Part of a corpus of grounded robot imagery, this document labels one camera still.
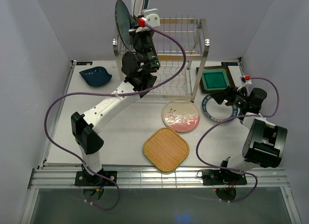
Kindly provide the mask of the large dark teal round plate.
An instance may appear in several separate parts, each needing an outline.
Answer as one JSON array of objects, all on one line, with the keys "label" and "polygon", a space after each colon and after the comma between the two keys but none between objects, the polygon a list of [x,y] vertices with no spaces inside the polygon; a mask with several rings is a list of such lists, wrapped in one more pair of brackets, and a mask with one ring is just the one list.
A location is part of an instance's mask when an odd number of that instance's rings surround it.
[{"label": "large dark teal round plate", "polygon": [[115,23],[122,43],[129,51],[133,49],[134,32],[130,32],[133,25],[133,17],[130,15],[127,6],[122,0],[117,0],[115,4]]}]

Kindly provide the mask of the dark blue leaf-shaped dish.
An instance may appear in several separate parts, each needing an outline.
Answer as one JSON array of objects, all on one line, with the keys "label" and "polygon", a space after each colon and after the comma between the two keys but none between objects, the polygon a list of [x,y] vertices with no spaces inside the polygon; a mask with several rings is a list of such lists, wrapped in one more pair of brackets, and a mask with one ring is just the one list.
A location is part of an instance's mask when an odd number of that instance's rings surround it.
[{"label": "dark blue leaf-shaped dish", "polygon": [[112,75],[102,66],[83,70],[79,74],[91,87],[102,87],[112,79]]}]

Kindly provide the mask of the white plate green red rim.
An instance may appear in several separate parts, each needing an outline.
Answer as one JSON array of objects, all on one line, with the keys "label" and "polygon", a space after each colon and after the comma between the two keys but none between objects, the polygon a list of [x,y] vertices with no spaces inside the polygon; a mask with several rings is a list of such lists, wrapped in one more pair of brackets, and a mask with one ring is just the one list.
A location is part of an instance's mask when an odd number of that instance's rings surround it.
[{"label": "white plate green red rim", "polygon": [[138,16],[144,9],[148,8],[149,0],[131,0],[130,14]]}]

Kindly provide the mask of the square bamboo-pattern tray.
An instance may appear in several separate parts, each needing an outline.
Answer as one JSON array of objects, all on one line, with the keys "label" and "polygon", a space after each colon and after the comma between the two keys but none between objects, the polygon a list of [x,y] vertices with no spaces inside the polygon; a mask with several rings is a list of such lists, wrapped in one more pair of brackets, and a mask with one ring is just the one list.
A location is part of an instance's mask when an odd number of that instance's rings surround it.
[{"label": "square bamboo-pattern tray", "polygon": [[187,141],[166,127],[157,130],[143,145],[144,155],[163,173],[174,171],[189,152]]}]

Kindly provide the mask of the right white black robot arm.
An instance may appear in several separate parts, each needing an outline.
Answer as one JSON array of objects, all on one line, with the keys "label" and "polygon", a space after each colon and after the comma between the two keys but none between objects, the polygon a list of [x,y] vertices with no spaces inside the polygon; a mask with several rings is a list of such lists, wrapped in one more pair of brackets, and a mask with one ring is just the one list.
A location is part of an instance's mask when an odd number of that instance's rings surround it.
[{"label": "right white black robot arm", "polygon": [[237,107],[240,123],[249,130],[241,153],[221,163],[223,169],[218,171],[218,178],[224,184],[256,167],[276,168],[281,163],[287,138],[286,128],[269,122],[260,113],[267,92],[261,88],[253,88],[249,94],[244,91],[228,86],[222,92],[211,94],[217,104]]}]

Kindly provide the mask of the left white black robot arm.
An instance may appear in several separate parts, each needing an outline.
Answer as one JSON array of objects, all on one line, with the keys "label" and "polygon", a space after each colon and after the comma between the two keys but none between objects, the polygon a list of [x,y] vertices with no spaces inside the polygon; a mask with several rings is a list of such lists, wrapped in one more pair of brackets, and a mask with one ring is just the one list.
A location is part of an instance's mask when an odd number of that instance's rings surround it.
[{"label": "left white black robot arm", "polygon": [[156,14],[143,15],[139,18],[139,27],[132,33],[128,31],[129,25],[117,21],[119,35],[121,38],[128,36],[134,49],[122,57],[121,71],[125,79],[113,91],[111,97],[107,97],[83,114],[75,112],[71,116],[72,134],[85,161],[82,169],[91,185],[97,185],[102,181],[99,150],[104,141],[99,133],[118,113],[146,95],[147,89],[153,87],[157,79],[154,73],[159,70],[160,63],[152,39],[154,33],[148,27],[142,27],[142,23],[157,28],[160,26],[160,18]]}]

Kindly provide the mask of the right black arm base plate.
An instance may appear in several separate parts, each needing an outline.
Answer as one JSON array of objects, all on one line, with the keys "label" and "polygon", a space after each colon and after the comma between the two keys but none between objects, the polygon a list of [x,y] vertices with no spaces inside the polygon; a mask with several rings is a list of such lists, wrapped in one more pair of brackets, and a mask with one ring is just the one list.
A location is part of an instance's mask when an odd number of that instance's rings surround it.
[{"label": "right black arm base plate", "polygon": [[204,169],[201,172],[203,185],[246,185],[245,175],[223,169]]}]

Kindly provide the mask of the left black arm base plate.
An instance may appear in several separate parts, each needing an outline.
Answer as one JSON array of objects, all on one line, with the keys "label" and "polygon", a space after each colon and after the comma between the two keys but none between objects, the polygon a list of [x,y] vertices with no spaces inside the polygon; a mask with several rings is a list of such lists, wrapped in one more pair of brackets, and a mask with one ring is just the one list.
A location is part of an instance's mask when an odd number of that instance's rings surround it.
[{"label": "left black arm base plate", "polygon": [[[100,170],[98,174],[109,178],[110,180],[113,180],[114,182],[117,181],[117,171],[105,171],[105,170]],[[112,182],[109,180],[103,179],[99,176],[96,175],[90,175],[87,171],[78,171],[76,173],[75,177],[75,186],[114,186]]]}]

